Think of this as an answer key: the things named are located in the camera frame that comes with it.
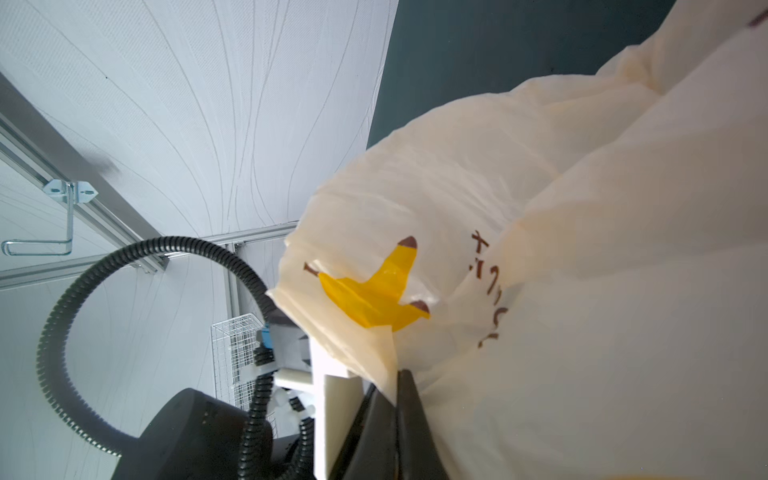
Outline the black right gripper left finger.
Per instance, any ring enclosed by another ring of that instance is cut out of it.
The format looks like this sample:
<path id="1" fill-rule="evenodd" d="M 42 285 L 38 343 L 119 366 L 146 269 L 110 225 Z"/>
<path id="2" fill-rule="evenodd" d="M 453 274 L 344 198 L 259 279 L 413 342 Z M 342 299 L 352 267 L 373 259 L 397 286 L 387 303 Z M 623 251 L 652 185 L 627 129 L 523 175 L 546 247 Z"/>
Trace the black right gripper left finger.
<path id="1" fill-rule="evenodd" d="M 370 385 L 329 479 L 392 480 L 397 469 L 396 408 Z"/>

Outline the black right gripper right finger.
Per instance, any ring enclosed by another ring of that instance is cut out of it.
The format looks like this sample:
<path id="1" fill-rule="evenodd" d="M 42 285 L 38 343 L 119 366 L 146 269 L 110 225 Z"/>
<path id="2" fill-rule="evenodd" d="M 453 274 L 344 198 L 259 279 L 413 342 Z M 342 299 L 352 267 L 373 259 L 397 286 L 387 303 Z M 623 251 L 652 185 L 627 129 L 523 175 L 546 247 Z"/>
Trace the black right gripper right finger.
<path id="1" fill-rule="evenodd" d="M 397 451 L 399 478 L 448 480 L 411 371 L 398 372 Z"/>

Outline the cream banana-print plastic bag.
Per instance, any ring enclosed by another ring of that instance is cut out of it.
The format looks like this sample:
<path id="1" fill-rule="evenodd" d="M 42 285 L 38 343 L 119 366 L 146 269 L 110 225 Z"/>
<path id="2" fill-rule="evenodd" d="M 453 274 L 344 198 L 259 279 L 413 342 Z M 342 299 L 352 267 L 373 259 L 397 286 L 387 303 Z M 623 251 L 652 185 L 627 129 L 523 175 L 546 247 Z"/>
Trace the cream banana-print plastic bag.
<path id="1" fill-rule="evenodd" d="M 411 371 L 454 478 L 765 478 L 766 3 L 394 131 L 271 297 L 387 398 Z"/>

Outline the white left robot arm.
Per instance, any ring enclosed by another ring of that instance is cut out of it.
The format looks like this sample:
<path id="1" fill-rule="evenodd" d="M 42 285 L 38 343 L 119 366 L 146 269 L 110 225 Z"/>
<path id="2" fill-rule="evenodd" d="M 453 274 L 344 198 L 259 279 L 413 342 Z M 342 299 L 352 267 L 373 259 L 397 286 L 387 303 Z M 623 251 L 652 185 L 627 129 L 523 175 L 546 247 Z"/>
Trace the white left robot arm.
<path id="1" fill-rule="evenodd" d="M 312 479 L 314 427 L 276 439 L 269 420 L 193 389 L 156 414 L 114 479 Z"/>

